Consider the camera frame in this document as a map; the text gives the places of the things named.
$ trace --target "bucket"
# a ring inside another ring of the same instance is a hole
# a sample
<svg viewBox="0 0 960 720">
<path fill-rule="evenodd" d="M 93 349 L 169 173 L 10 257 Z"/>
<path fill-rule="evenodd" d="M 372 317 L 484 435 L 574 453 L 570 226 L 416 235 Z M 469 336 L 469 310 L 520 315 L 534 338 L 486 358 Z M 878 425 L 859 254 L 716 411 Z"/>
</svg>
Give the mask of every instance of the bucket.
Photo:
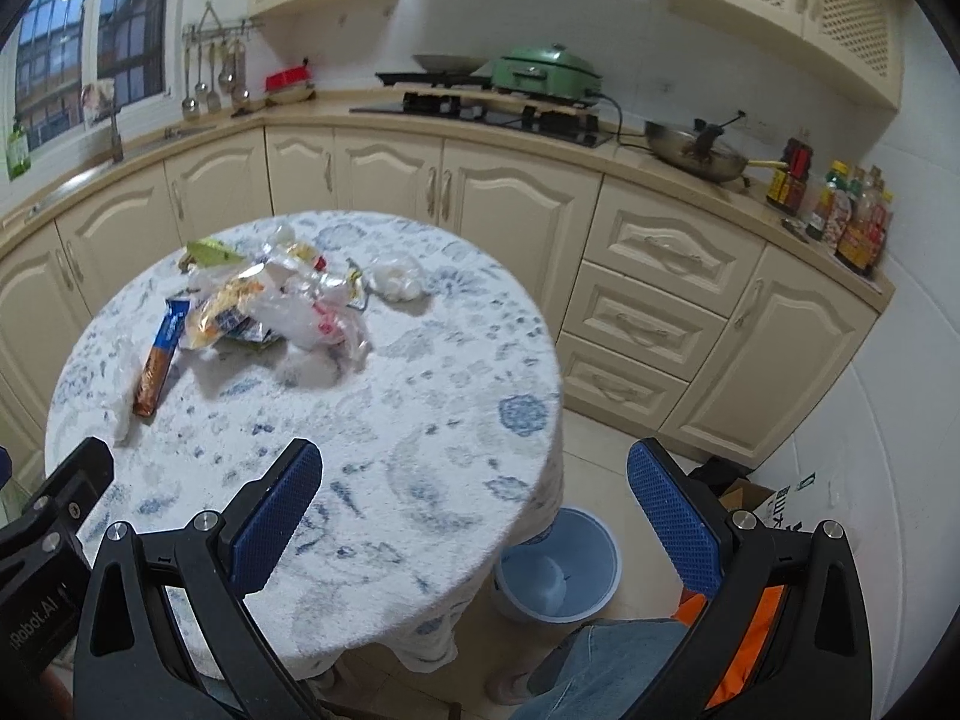
<svg viewBox="0 0 960 720">
<path fill-rule="evenodd" d="M 493 606 L 517 622 L 581 622 L 610 603 L 622 573 L 610 528 L 590 512 L 565 506 L 547 538 L 500 555 L 493 567 Z"/>
</svg>

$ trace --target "metal bolt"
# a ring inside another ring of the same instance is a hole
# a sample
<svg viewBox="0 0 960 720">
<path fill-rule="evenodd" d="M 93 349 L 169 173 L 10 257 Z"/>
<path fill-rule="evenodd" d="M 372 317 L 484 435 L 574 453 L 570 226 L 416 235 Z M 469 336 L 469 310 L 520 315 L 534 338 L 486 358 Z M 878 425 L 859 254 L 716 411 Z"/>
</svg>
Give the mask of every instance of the metal bolt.
<svg viewBox="0 0 960 720">
<path fill-rule="evenodd" d="M 824 533 L 826 533 L 829 538 L 843 538 L 843 525 L 835 519 L 827 519 L 827 521 L 824 522 Z"/>
<path fill-rule="evenodd" d="M 733 524 L 741 531 L 752 531 L 757 526 L 757 517 L 752 512 L 741 509 L 733 513 Z"/>
<path fill-rule="evenodd" d="M 114 522 L 107 528 L 107 538 L 111 541 L 120 541 L 121 538 L 126 536 L 127 531 L 126 522 Z"/>
<path fill-rule="evenodd" d="M 47 533 L 40 543 L 40 548 L 44 552 L 53 552 L 59 547 L 59 533 Z"/>
<path fill-rule="evenodd" d="M 217 512 L 200 512 L 193 518 L 193 527 L 198 531 L 212 531 L 219 521 Z"/>
</svg>

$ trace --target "floral tablecloth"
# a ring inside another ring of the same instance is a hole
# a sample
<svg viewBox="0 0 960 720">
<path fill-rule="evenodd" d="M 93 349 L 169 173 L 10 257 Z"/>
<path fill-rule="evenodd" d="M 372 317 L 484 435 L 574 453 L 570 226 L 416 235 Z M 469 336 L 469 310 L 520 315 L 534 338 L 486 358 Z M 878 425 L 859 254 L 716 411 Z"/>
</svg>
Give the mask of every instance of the floral tablecloth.
<svg viewBox="0 0 960 720">
<path fill-rule="evenodd" d="M 222 509 L 290 440 L 323 455 L 323 485 L 265 589 L 246 604 L 296 679 L 344 649 L 387 645 L 414 671 L 452 661 L 453 626 L 500 549 L 544 530 L 563 497 L 560 373 L 544 320 L 498 262 L 443 230 L 390 215 L 325 212 L 259 220 L 217 236 L 256 251 L 279 223 L 331 263 L 408 253 L 430 298 L 365 314 L 363 370 L 287 343 L 221 341 L 176 356 L 152 420 L 114 447 L 116 479 L 80 530 L 96 556 L 107 525 L 182 528 Z M 107 440 L 117 338 L 146 357 L 184 286 L 166 258 L 97 314 L 56 386 L 46 435 L 51 471 L 84 437 Z M 185 595 L 170 590 L 198 669 L 220 672 Z"/>
</svg>

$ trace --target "sink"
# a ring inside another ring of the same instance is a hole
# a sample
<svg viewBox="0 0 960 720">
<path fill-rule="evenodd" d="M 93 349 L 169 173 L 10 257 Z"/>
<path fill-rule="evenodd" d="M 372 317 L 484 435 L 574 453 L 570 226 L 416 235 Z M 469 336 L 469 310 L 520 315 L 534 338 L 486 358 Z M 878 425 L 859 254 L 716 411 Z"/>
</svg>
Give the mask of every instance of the sink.
<svg viewBox="0 0 960 720">
<path fill-rule="evenodd" d="M 124 148 L 124 162 L 126 162 L 128 159 L 142 157 L 144 154 L 149 154 L 151 151 L 156 151 L 157 148 L 162 148 L 162 146 L 168 146 L 170 143 L 176 143 L 176 141 L 182 141 L 193 135 L 200 135 L 203 132 L 210 132 L 211 129 L 216 129 L 216 127 L 216 124 L 208 124 L 204 125 L 203 127 L 167 127 L 166 131 L 160 137 L 154 138 L 145 143 L 140 143 L 132 148 Z M 110 172 L 114 169 L 114 167 L 117 167 L 117 165 L 118 163 L 113 162 L 112 159 L 109 159 L 106 162 L 100 162 L 99 165 L 90 167 L 89 170 L 84 170 L 82 173 L 79 173 L 78 175 L 75 175 L 74 177 L 64 181 L 64 183 L 56 187 L 54 191 L 51 191 L 50 194 L 47 194 L 44 199 L 32 205 L 30 212 L 27 213 L 24 221 L 30 221 L 36 215 L 43 213 L 48 208 L 51 208 L 52 206 L 66 199 L 66 197 L 69 197 L 74 193 L 74 191 L 77 191 L 86 184 L 89 184 L 95 178 L 99 178 L 105 173 Z"/>
</svg>

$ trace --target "red container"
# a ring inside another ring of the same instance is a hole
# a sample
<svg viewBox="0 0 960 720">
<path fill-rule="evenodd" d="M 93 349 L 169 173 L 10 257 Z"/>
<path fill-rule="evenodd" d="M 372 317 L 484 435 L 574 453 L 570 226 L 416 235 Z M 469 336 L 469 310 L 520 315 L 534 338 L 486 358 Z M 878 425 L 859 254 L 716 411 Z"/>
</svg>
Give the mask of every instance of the red container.
<svg viewBox="0 0 960 720">
<path fill-rule="evenodd" d="M 312 79 L 313 76 L 311 76 L 307 66 L 299 65 L 298 67 L 275 73 L 272 76 L 267 76 L 267 92 L 275 92 L 277 89 L 283 89 L 285 86 Z"/>
</svg>

